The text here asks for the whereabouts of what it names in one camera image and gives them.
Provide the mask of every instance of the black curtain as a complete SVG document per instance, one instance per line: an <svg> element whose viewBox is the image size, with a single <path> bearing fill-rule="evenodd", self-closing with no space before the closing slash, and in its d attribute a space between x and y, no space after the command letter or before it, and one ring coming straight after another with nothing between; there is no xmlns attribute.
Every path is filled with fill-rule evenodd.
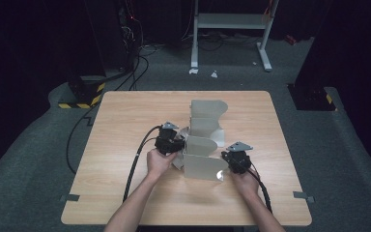
<svg viewBox="0 0 371 232"><path fill-rule="evenodd" d="M371 156L371 1L332 1L296 86L336 87Z"/></svg>

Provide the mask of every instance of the dark background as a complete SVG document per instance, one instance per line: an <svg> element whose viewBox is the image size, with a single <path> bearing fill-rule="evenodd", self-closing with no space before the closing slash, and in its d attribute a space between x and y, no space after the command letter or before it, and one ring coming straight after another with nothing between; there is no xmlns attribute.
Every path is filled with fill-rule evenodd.
<svg viewBox="0 0 371 232"><path fill-rule="evenodd" d="M47 95L54 87L71 77L105 75L97 33L91 27L93 19L87 13L91 10L87 3L93 1L68 2L68 6L56 8L51 7L56 1L0 1L0 158L26 127L47 111ZM190 16L189 1L132 3L138 17L145 19L145 38L179 43ZM266 5L205 0L201 11L262 12ZM311 67L313 72L303 73L301 84L337 88L371 156L371 1L333 1L329 6L330 1L280 1L271 38L283 40L291 35L300 41L316 36L303 67ZM60 30L66 25L79 28L80 34L69 37L70 31ZM77 50L84 55L76 55Z"/></svg>

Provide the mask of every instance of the metal stand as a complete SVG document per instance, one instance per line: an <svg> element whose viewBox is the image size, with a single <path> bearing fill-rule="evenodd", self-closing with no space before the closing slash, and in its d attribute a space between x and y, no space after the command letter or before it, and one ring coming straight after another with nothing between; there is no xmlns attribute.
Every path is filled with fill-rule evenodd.
<svg viewBox="0 0 371 232"><path fill-rule="evenodd" d="M194 38L191 51L191 71L198 72L198 29L199 28L227 28L227 29L263 29L264 36L260 43L257 43L258 51L267 72L272 70L265 46L267 44L276 8L279 0L273 0L270 11L270 19L263 23L262 14L199 14L198 0L195 0L194 13Z"/></svg>

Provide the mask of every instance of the yellow black hazard tape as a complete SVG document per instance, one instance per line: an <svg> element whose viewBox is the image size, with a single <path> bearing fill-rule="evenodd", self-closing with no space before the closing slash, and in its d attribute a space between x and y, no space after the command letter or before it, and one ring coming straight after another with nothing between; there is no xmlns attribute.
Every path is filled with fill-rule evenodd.
<svg viewBox="0 0 371 232"><path fill-rule="evenodd" d="M79 101L58 102L58 105L61 108L91 108L91 107L94 107L100 101L101 92L104 89L104 85L105 85L105 83L102 83L101 85L99 85L99 87L98 87L96 93L94 94L94 96L92 97L91 101L87 101L87 102L79 102Z"/></svg>

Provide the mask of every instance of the forearm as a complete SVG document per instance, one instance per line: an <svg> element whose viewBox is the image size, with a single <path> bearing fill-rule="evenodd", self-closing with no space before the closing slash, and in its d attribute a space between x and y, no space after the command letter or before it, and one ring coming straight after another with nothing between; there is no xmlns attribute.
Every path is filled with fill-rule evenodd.
<svg viewBox="0 0 371 232"><path fill-rule="evenodd" d="M276 220L273 214L268 210L265 204L262 202L258 194L251 194L243 196L245 203L247 204L249 211L254 217L255 222L261 232L279 232L285 231L281 224Z"/></svg>
<svg viewBox="0 0 371 232"><path fill-rule="evenodd" d="M104 231L135 231L158 177L147 175L108 221Z"/></svg>

